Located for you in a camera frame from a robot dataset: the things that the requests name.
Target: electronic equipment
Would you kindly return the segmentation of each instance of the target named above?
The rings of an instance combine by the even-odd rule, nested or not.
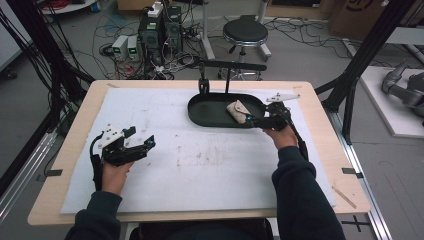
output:
[[[183,32],[181,20],[181,7],[169,6],[164,10],[165,35],[168,49],[173,53],[183,51]]]
[[[140,45],[138,44],[137,36],[128,37],[128,55],[130,61],[138,62],[140,61]]]
[[[128,36],[122,35],[112,45],[116,61],[125,61],[128,56]]]
[[[165,43],[165,31],[163,24],[163,11],[159,17],[143,16],[138,28],[138,35],[141,42],[145,62],[147,64],[163,65],[165,60],[163,55],[167,52]]]

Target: person's hand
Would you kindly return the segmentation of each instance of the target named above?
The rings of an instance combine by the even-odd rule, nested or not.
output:
[[[103,164],[102,191],[121,195],[127,173],[134,162],[130,162],[119,167],[105,162]]]
[[[272,129],[263,129],[263,131],[274,140],[275,147],[280,150],[288,146],[297,147],[297,138],[290,126],[275,131]]]

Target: desk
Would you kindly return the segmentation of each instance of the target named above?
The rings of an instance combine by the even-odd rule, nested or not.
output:
[[[52,169],[63,169],[59,177],[49,177],[28,217],[31,225],[73,224],[74,215],[60,214],[68,190],[72,171],[85,145],[87,134],[103,103],[107,90],[111,87],[122,88],[193,88],[197,81],[96,81],[84,99],[81,109],[65,139],[62,149]],[[211,86],[224,89],[224,81],[211,81]],[[232,82],[231,88],[237,89],[292,89],[302,97],[298,103],[310,129],[315,147],[320,155],[329,182],[334,190],[338,214],[365,213],[370,210],[368,200],[355,175],[343,174],[342,168],[351,168],[343,149],[331,127],[330,122],[314,89],[307,82],[252,81]],[[249,217],[275,217],[276,209],[251,209],[238,211],[200,211],[200,212],[161,212],[118,214],[122,222],[172,221],[195,219],[225,219]]]

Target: black cloth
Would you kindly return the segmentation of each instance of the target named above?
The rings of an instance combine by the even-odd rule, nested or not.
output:
[[[315,181],[313,164],[303,159],[297,147],[280,149],[278,158],[278,168],[272,174],[272,181],[277,193],[280,238],[345,239],[333,209]],[[66,240],[119,239],[121,225],[116,219],[116,211],[121,200],[121,197],[112,193],[93,193],[87,209],[76,215],[75,225],[68,232]]]
[[[118,240],[121,223],[116,212],[122,198],[109,192],[97,191],[91,195],[87,209],[75,216],[75,225],[66,235],[66,240]]]
[[[297,147],[278,151],[278,168],[272,174],[277,193],[277,221],[280,238],[346,239],[333,208],[315,181],[312,163]]]

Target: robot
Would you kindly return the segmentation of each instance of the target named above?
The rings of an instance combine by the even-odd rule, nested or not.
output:
[[[399,98],[416,115],[424,117],[424,72],[409,77],[406,89],[397,85],[407,66],[407,63],[403,62],[389,72],[383,80],[381,90]]]

